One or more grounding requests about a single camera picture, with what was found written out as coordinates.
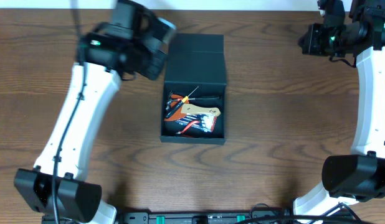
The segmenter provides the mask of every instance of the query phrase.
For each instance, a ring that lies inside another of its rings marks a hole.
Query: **black cable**
[[[78,51],[79,51],[78,61],[79,61],[79,65],[83,66],[83,68],[82,68],[83,69],[83,82],[82,82],[82,87],[80,89],[80,92],[77,96],[77,101],[76,101],[74,110],[72,111],[70,118],[68,120],[68,123],[64,129],[64,132],[62,133],[62,136],[61,136],[58,148],[57,148],[57,152],[55,153],[55,157],[54,157],[54,168],[53,168],[53,177],[52,177],[52,181],[51,181],[51,190],[52,190],[54,219],[55,219],[56,224],[60,224],[60,217],[59,217],[58,205],[57,205],[57,186],[56,186],[57,183],[55,181],[57,178],[57,175],[58,175],[58,163],[60,162],[60,158],[59,158],[60,152],[62,150],[62,144],[64,143],[64,140],[65,140],[65,137],[67,135],[69,126],[70,126],[70,124],[71,124],[71,122],[75,116],[76,110],[79,106],[80,100],[83,99],[83,91],[85,89],[86,76],[87,76],[87,70],[85,69],[85,49],[84,49],[84,43],[82,40],[82,33],[80,31],[79,14],[78,14],[78,10],[75,7],[76,6],[75,1],[71,1],[71,6],[72,6],[71,7],[72,17],[73,17],[74,23],[75,23],[75,30],[76,30],[76,33],[78,36]]]
[[[350,64],[350,62],[348,62],[348,61],[347,61],[346,59],[344,59],[344,58],[334,60],[334,57],[330,57],[330,58],[329,58],[329,61],[330,61],[330,62],[343,62],[343,63],[349,65],[349,66],[352,67],[352,68],[356,68],[356,57],[354,58],[353,64]]]
[[[263,206],[265,206],[265,207],[267,207],[267,208],[270,208],[270,206],[268,206],[268,205],[265,204],[265,203],[258,203],[258,204],[256,204],[254,207],[252,207],[252,208],[250,209],[250,212],[249,212],[249,217],[250,217],[250,218],[252,218],[252,212],[254,212],[254,209],[257,208],[258,206],[261,206],[261,205],[263,205]]]
[[[337,210],[337,209],[342,209],[342,208],[345,208],[345,209],[347,209],[347,211],[349,212],[349,214],[351,215],[351,216],[353,216],[356,220],[358,220],[358,221],[361,221],[361,219],[359,218],[359,216],[357,216],[357,214],[355,214],[355,212],[347,205],[347,204],[345,204],[345,203],[338,203],[337,205],[335,205],[333,208],[331,208],[331,209],[329,209],[328,211],[326,211],[324,214],[322,214],[321,216],[322,217],[326,217],[326,216],[328,216],[329,214],[331,214],[331,213],[333,213],[335,210]],[[310,221],[310,222],[308,222],[307,224],[313,224],[313,223],[315,223],[316,221]]]
[[[289,215],[289,216],[276,216],[276,217],[259,217],[259,218],[250,218],[237,222],[236,224],[248,224],[253,222],[262,222],[262,221],[271,221],[271,220],[314,220],[314,221],[331,221],[331,222],[340,222],[340,223],[352,223],[352,224],[371,224],[370,222],[364,222],[360,220],[350,220],[347,218],[337,218],[337,217],[322,217],[322,216],[313,216],[313,215]]]
[[[348,206],[347,204],[345,204],[345,203],[339,203],[339,205],[340,205],[340,207],[343,207],[343,208],[347,209],[347,211],[349,212],[349,214],[350,214],[351,216],[353,216],[356,220],[361,221],[361,219],[359,218],[359,216],[357,216],[357,214],[355,214],[355,212],[354,212],[351,208],[349,208],[349,206]]]

